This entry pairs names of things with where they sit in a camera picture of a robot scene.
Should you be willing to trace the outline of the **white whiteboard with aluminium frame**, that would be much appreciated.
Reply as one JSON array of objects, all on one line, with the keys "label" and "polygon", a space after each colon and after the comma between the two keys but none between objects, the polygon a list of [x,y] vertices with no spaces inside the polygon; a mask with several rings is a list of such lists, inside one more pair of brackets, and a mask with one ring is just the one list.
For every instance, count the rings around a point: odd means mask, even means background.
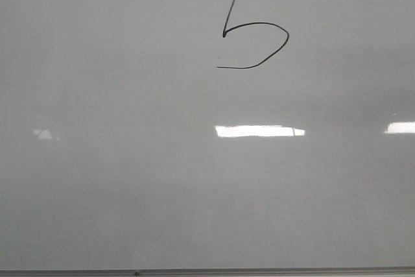
[{"label": "white whiteboard with aluminium frame", "polygon": [[1,0],[1,268],[414,264],[414,0]]}]

